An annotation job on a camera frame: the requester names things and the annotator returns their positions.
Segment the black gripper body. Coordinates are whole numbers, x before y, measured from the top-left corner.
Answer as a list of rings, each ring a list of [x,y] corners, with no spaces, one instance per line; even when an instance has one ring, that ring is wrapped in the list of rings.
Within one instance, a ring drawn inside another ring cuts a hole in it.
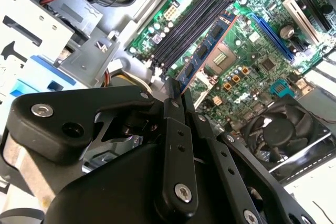
[[[160,147],[146,145],[74,180],[52,201],[45,223],[242,223],[214,168],[194,162],[198,209],[191,217],[159,214]]]

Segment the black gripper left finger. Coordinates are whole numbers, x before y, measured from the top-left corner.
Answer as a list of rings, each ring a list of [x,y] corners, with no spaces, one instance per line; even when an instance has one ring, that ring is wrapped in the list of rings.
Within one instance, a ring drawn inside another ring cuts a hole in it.
[[[82,160],[87,151],[113,138],[138,135],[143,137],[138,147],[157,145],[161,149],[163,181],[155,200],[159,214],[193,216],[198,195],[192,135],[185,124],[179,82],[169,79],[162,92],[167,95],[164,101],[137,86],[33,93],[16,98],[6,128],[14,142],[28,151],[37,170],[34,178],[44,182],[33,192],[51,189],[53,201],[67,185],[86,175]]]

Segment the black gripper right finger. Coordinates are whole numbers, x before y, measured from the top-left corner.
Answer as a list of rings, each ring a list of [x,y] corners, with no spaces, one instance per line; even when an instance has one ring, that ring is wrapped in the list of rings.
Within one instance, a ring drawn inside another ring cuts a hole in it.
[[[190,90],[182,101],[196,164],[195,223],[315,222],[240,141],[214,134],[209,120],[195,112]]]

